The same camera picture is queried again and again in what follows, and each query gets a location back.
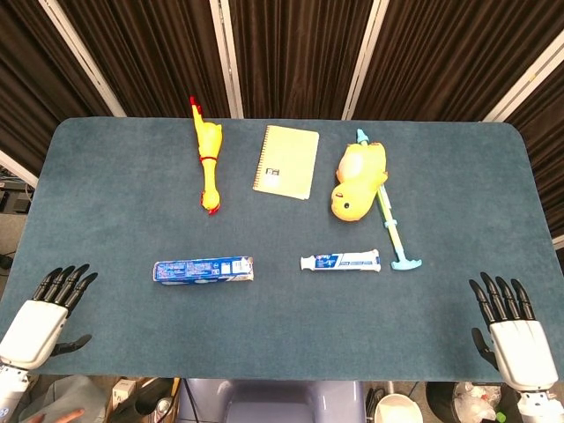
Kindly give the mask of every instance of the robotic hand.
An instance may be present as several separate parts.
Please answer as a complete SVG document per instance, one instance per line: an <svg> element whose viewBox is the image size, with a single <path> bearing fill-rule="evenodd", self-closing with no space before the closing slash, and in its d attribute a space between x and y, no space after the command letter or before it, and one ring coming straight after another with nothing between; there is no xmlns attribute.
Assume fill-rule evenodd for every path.
<svg viewBox="0 0 564 423"><path fill-rule="evenodd" d="M472 337L479 354L500 371L507 385L521 394L518 407L524 423L564 423L562 404L548 395L558 375L545 331L535 318L529 296L517 279L511 279L516 301L503 278L495 278L496 286L486 273L480 276L489 301L475 280L470 280L470 286L492 336L493 351L482 332L473 328Z"/></svg>
<svg viewBox="0 0 564 423"><path fill-rule="evenodd" d="M56 344L72 310L98 276L92 273L80 280L88 267L84 264L76 270L69 266L51 271L4 335L0 343L0 422L9 420L26 392L29 370L41 366L49 357L82 348L92 338L84 335L75 342Z"/></svg>

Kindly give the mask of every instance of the notebook spiral binding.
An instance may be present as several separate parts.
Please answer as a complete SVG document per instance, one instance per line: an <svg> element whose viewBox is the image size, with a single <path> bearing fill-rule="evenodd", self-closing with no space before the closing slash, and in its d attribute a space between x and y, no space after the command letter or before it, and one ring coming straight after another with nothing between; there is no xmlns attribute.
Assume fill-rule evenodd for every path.
<svg viewBox="0 0 564 423"><path fill-rule="evenodd" d="M268 133L270 130L271 128L267 126L266 132L264 133L264 141L263 141L263 148L261 150L261 156L258 158L258 166L256 167L255 183L253 184L253 189L258 188L261 175L263 174L264 152L266 151L266 145L268 144Z"/></svg>

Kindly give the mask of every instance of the yellow duck toy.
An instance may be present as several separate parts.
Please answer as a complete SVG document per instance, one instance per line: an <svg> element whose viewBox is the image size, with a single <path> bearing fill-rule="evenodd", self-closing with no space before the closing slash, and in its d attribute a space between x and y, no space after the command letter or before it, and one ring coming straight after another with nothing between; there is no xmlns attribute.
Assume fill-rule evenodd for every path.
<svg viewBox="0 0 564 423"><path fill-rule="evenodd" d="M331 210L347 222L362 219L372 207L380 185L388 179L384 146L369 145L364 131L357 130L357 144L346 147L337 179L341 183L331 194Z"/></svg>
<svg viewBox="0 0 564 423"><path fill-rule="evenodd" d="M209 214L214 214L220 206L219 192L215 186L215 167L221 148L221 125L204 122L202 107L196 103L194 97L190 97L190 105L196 127L198 152L204 168L204 191L202 191L200 203Z"/></svg>

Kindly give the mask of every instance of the notebook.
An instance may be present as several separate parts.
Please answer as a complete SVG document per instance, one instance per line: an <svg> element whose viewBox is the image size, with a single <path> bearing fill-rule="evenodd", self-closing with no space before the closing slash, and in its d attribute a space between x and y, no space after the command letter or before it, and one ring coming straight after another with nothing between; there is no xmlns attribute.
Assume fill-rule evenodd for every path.
<svg viewBox="0 0 564 423"><path fill-rule="evenodd" d="M253 189L307 200L318 141L312 130L268 125Z"/></svg>

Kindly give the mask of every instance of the curtain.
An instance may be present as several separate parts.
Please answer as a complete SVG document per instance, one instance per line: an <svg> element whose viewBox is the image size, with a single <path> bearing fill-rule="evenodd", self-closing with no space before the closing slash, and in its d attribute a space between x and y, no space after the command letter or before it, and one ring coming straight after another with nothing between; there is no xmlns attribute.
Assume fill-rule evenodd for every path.
<svg viewBox="0 0 564 423"><path fill-rule="evenodd" d="M481 120L562 29L562 0L391 1L354 118Z"/></svg>
<svg viewBox="0 0 564 423"><path fill-rule="evenodd" d="M203 0L61 0L127 115L228 117L226 88Z"/></svg>
<svg viewBox="0 0 564 423"><path fill-rule="evenodd" d="M371 0L230 0L245 117L340 119Z"/></svg>
<svg viewBox="0 0 564 423"><path fill-rule="evenodd" d="M56 126L109 115L38 2L0 3L0 149L39 174Z"/></svg>
<svg viewBox="0 0 564 423"><path fill-rule="evenodd" d="M523 135L553 237L564 234L564 63L508 122Z"/></svg>

